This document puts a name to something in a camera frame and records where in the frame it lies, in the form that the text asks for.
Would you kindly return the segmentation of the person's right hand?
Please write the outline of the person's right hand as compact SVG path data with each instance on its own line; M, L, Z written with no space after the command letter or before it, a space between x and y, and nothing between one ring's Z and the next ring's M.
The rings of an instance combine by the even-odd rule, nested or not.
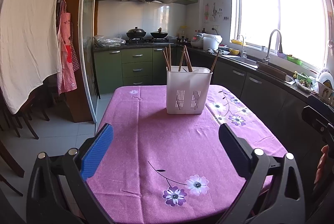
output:
M329 149L328 145L325 145L321 149L322 156L321 156L321 158L319 160L319 163L318 163L318 166L317 166L316 176L315 176L315 180L314 180L315 185L318 184L318 182L321 180L321 177L323 176L325 163L326 163L327 158L328 158L328 149Z

